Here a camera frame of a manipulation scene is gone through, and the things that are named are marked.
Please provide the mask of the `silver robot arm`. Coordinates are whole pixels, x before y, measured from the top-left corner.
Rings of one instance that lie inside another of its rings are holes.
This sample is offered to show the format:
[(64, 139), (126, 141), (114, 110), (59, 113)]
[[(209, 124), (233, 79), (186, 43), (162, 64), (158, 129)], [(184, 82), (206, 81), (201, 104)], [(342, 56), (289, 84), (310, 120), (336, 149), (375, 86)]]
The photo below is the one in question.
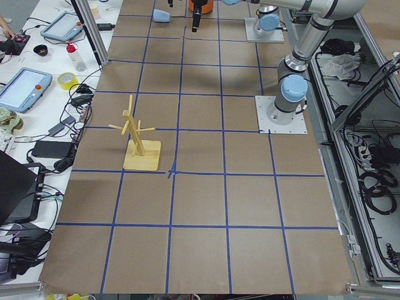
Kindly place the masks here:
[[(191, 31), (196, 33), (200, 27), (201, 16), (203, 15), (203, 8), (208, 5), (209, 1), (189, 1), (191, 3), (192, 11), (192, 28)], [(278, 7), (261, 4), (260, 1), (251, 1), (253, 4), (259, 4), (256, 12), (257, 18), (254, 23), (254, 32), (256, 34), (274, 31), (281, 23)]]
[(365, 5), (366, 1), (254, 1), (254, 4), (265, 4), (279, 8), (308, 11), (312, 16), (294, 46), (278, 66), (279, 94), (266, 109), (267, 117), (275, 124), (288, 125), (296, 115), (296, 108), (305, 98), (308, 83), (303, 72), (308, 68), (312, 58), (334, 21), (353, 17)]

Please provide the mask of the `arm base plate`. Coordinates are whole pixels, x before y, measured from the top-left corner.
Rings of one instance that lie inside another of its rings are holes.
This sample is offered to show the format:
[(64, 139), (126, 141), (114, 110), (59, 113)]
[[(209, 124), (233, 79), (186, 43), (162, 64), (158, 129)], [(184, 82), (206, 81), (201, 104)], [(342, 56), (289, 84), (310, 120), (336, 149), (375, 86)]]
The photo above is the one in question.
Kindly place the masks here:
[(307, 134), (301, 105), (293, 112), (281, 112), (275, 96), (255, 96), (257, 122), (261, 134)]
[(247, 17), (244, 19), (246, 38), (254, 43), (283, 43), (283, 30), (279, 27), (278, 15)]

